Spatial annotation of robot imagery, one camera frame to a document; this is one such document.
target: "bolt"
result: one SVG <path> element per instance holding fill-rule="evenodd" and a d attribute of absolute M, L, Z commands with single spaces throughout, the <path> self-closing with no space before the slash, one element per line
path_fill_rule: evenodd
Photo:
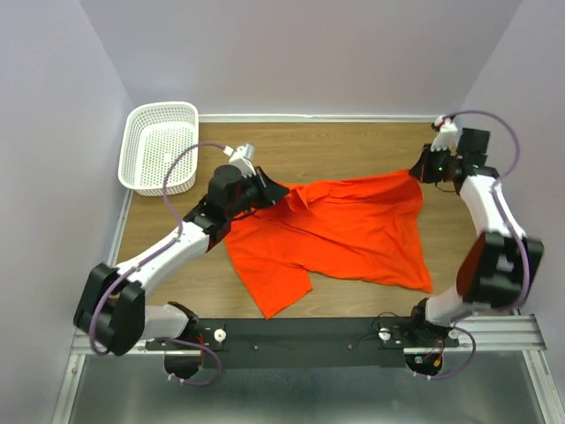
<path fill-rule="evenodd" d="M 386 342 L 387 340 L 390 340 L 390 331 L 388 331 L 388 329 L 380 329 L 379 331 L 379 338 L 380 340 L 382 340 L 383 342 Z"/>

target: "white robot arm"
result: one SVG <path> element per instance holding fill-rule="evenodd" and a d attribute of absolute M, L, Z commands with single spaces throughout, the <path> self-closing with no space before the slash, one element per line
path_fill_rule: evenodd
<path fill-rule="evenodd" d="M 114 268 L 103 263 L 94 267 L 75 312 L 75 326 L 90 333 L 94 322 L 96 340 L 116 355 L 140 340 L 175 338 L 190 330 L 198 317 L 188 308 L 175 302 L 146 307 L 145 298 L 180 267 L 219 243 L 236 216 L 270 208 L 288 193 L 252 166 L 253 150 L 251 145 L 235 151 L 226 148 L 230 164 L 215 170 L 207 195 L 171 234 Z"/>
<path fill-rule="evenodd" d="M 448 328 L 474 312 L 521 306 L 544 247 L 518 225 L 502 194 L 498 172 L 485 166 L 489 133 L 464 128 L 457 153 L 451 155 L 456 125 L 449 117 L 439 117 L 432 128 L 438 135 L 431 145 L 424 145 L 411 175 L 421 183 L 453 182 L 478 235 L 456 283 L 412 311 L 421 326 Z"/>

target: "metal frame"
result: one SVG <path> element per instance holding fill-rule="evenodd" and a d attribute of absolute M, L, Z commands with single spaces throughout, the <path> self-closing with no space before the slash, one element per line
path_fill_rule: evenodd
<path fill-rule="evenodd" d="M 126 193 L 117 223 L 113 244 L 109 253 L 109 264 L 115 264 L 124 234 L 124 227 L 132 201 L 132 191 Z M 481 352 L 523 352 L 540 409 L 548 424 L 565 422 L 565 412 L 546 362 L 546 344 L 533 315 L 475 316 L 458 324 L 469 330 L 477 340 Z M 465 352 L 471 349 L 471 341 L 460 335 L 460 345 L 446 352 Z M 422 352 L 419 348 L 406 348 L 404 353 Z M 148 351 L 145 342 L 139 342 L 127 355 L 163 355 L 164 351 Z M 167 352 L 167 355 L 199 355 L 196 350 Z M 65 370 L 52 424 L 68 424 L 72 416 L 74 399 L 79 389 L 80 376 L 87 355 L 93 355 L 86 335 L 75 333 L 71 355 Z"/>

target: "floor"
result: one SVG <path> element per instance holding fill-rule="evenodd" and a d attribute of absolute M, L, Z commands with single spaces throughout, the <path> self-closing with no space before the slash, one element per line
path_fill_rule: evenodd
<path fill-rule="evenodd" d="M 408 169 L 419 158 L 422 145 L 433 140 L 429 124 L 317 123 L 317 124 L 202 124 L 201 141 L 236 147 L 256 147 L 253 162 L 274 180 L 308 183 L 345 179 Z M 172 197 L 181 216 L 206 193 L 214 169 L 225 156 L 201 148 L 196 184 Z M 433 185 L 423 185 L 424 207 L 418 219 L 433 294 L 446 290 L 475 239 L 471 217 L 463 201 Z M 133 196 L 118 261 L 139 254 L 175 227 L 162 198 Z M 408 314 L 425 294 L 398 287 L 335 280 L 311 274 L 313 290 L 278 317 L 371 316 L 382 311 Z M 203 317 L 261 317 L 231 267 L 223 245 L 186 264 L 149 298 L 148 304 L 175 300 Z"/>
<path fill-rule="evenodd" d="M 449 352 L 446 361 L 457 367 L 467 355 Z M 441 382 L 395 368 L 263 368 L 228 369 L 211 386 L 185 387 L 167 381 L 162 355 L 89 355 L 81 380 L 70 420 L 77 424 L 546 422 L 520 352 L 479 352 L 467 372 Z"/>

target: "white knob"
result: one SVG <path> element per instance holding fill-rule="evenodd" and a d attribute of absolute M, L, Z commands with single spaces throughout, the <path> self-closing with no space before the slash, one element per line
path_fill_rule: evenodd
<path fill-rule="evenodd" d="M 379 337 L 383 342 L 390 340 L 390 331 L 388 329 L 380 329 Z"/>
<path fill-rule="evenodd" d="M 217 329 L 214 332 L 215 341 L 218 342 L 218 343 L 223 342 L 226 339 L 226 336 L 227 336 L 227 334 L 223 329 Z"/>

